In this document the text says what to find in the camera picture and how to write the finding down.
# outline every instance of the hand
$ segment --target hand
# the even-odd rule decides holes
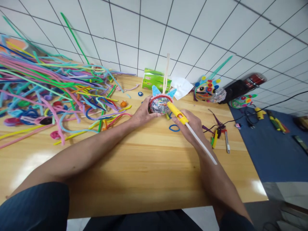
[[[190,111],[184,109],[181,110],[181,112],[187,117],[189,121],[188,124],[192,127],[200,140],[202,140],[202,142],[207,142],[207,140],[204,138],[201,120]],[[184,137],[187,139],[188,142],[190,142],[193,146],[198,144],[192,133],[184,124],[182,124],[175,116],[172,117],[172,120],[180,128],[181,132],[183,133]]]
[[[149,113],[149,103],[151,97],[152,96],[146,97],[140,107],[137,109],[136,113],[131,117],[132,122],[136,126],[143,126],[150,120],[161,116],[159,113]]]

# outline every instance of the wooden table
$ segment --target wooden table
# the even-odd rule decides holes
[[[141,83],[141,78],[118,76],[118,82],[125,89]],[[119,102],[127,100],[133,114],[150,90],[138,87],[133,91],[116,91],[112,98]],[[187,95],[174,104],[179,109],[192,111],[211,127],[215,119],[210,108],[222,122],[233,120],[226,104],[194,102]],[[18,131],[21,127],[6,127],[0,119],[0,134]],[[66,123],[70,130],[87,128],[92,121],[82,119]],[[124,138],[105,158],[91,169],[69,182],[70,218],[105,216],[149,212],[158,210],[182,209],[210,205],[204,195],[199,178],[199,160],[194,148],[180,132],[172,132],[172,120],[164,116],[156,118]],[[215,153],[235,184],[243,202],[267,200],[266,193],[247,152],[243,139],[234,122],[227,124],[231,153],[227,154],[225,138],[218,141]],[[5,196],[26,178],[37,166],[57,154],[62,149],[94,133],[87,132],[68,140],[65,146],[54,146],[50,133],[56,127],[44,130],[18,143],[0,150],[0,203]],[[0,141],[0,145],[14,140],[16,135]],[[211,134],[205,133],[207,139]]]

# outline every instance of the green package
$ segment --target green package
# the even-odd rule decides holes
[[[142,88],[152,90],[152,86],[155,85],[158,88],[158,90],[162,92],[163,84],[164,84],[164,73],[151,70],[148,68],[144,69],[144,78],[142,80]],[[171,80],[168,79],[166,93],[170,89],[170,84],[171,84]]]

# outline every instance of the blue mat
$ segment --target blue mat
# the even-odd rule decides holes
[[[230,108],[230,110],[235,119],[244,115],[243,109]],[[254,109],[248,108],[248,111],[254,112]],[[264,119],[255,125],[255,129],[248,126],[245,118],[237,120],[237,123],[243,126],[240,134],[261,181],[308,182],[308,155],[292,138],[292,135],[298,135],[308,146],[308,133],[301,131],[293,123],[291,115],[272,112],[290,133],[284,135],[276,131],[268,115],[264,115]]]

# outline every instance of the forearm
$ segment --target forearm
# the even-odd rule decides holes
[[[203,149],[198,144],[194,145],[200,159],[201,181],[205,191],[222,204],[225,210],[233,210],[250,220],[234,184],[219,163],[210,143],[205,138],[203,143],[217,161],[217,165],[214,165]]]
[[[69,146],[33,170],[11,196],[36,184],[64,182],[81,173],[107,154],[136,127],[137,124],[130,119]]]

